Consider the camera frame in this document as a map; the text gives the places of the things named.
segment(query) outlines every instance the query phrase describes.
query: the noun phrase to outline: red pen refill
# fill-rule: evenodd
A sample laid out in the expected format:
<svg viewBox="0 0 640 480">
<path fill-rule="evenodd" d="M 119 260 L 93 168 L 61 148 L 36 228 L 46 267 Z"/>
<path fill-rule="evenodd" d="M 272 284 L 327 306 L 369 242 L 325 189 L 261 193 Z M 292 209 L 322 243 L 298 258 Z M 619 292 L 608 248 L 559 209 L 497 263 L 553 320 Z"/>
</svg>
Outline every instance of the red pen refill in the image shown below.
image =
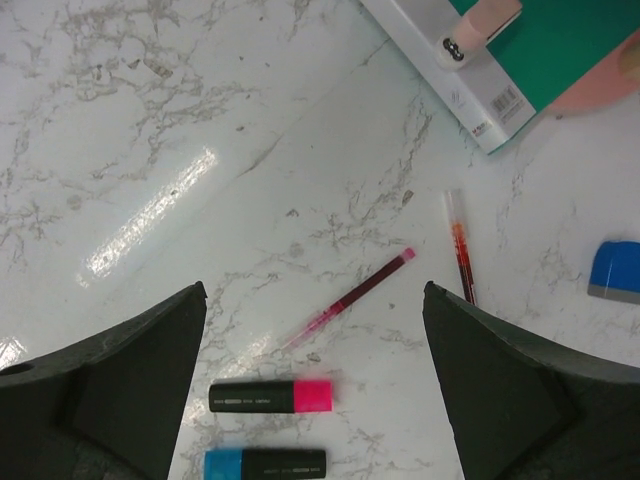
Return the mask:
<svg viewBox="0 0 640 480">
<path fill-rule="evenodd" d="M 447 190 L 444 192 L 444 199 L 453 244 L 456 249 L 456 259 L 458 260 L 464 298 L 470 304 L 476 305 L 476 292 L 473 274 L 471 273 L 471 259 L 469 258 L 469 249 L 467 248 L 466 222 L 462 208 L 462 195 L 460 190 Z"/>
</svg>

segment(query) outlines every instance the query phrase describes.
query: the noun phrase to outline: white marble countertop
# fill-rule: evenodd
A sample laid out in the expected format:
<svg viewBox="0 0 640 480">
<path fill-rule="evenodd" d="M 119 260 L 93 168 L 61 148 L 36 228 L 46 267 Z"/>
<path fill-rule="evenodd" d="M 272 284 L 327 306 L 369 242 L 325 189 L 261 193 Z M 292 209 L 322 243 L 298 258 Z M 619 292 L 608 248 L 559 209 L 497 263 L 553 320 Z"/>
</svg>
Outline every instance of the white marble countertop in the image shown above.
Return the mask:
<svg viewBox="0 0 640 480">
<path fill-rule="evenodd" d="M 351 0 L 14 0 L 0 7 L 0 367 L 202 280 L 208 318 L 171 479 L 216 446 L 325 447 L 329 479 L 461 479 L 422 325 L 460 292 L 464 190 L 482 308 L 640 366 L 633 305 L 586 295 L 640 239 L 640 97 L 543 118 L 487 158 Z M 412 245 L 291 357 L 274 339 Z M 218 378 L 330 375 L 333 414 L 214 415 Z"/>
</svg>

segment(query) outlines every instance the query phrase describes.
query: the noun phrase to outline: hole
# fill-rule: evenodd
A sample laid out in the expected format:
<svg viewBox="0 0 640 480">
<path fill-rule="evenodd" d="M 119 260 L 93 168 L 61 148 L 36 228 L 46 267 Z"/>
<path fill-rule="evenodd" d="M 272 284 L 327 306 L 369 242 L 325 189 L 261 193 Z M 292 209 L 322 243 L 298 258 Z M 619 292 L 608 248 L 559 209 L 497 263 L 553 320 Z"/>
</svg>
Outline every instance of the hole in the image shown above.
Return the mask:
<svg viewBox="0 0 640 480">
<path fill-rule="evenodd" d="M 28 372 L 32 368 L 33 365 L 31 365 L 30 363 L 19 363 L 17 365 L 11 365 L 10 367 L 0 370 L 0 377 Z"/>
</svg>

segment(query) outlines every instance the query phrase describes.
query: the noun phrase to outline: pink highlighter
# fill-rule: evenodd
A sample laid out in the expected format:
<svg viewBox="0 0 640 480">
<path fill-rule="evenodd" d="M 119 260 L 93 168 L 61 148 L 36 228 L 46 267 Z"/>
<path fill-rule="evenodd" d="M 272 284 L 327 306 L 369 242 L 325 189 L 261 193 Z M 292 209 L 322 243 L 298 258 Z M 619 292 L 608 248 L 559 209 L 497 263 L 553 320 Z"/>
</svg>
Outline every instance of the pink highlighter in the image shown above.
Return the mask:
<svg viewBox="0 0 640 480">
<path fill-rule="evenodd" d="M 312 413 L 333 409 L 329 380 L 214 383 L 209 410 L 235 413 Z"/>
<path fill-rule="evenodd" d="M 446 70 L 462 68 L 474 54 L 496 38 L 522 12 L 519 0 L 479 0 L 453 31 L 439 40 L 437 60 Z"/>
</svg>

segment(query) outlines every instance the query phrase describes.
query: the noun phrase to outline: blue cap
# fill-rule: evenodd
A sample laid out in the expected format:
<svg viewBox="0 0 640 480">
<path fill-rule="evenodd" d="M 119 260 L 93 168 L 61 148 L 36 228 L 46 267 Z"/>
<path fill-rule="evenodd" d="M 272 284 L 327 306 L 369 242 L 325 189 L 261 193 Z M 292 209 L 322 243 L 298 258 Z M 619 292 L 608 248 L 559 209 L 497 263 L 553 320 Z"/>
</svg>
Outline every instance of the blue cap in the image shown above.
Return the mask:
<svg viewBox="0 0 640 480">
<path fill-rule="evenodd" d="M 640 303 L 640 243 L 604 242 L 593 259 L 589 293 Z"/>
<path fill-rule="evenodd" d="M 242 480 L 242 450 L 210 450 L 204 456 L 204 480 Z"/>
</svg>

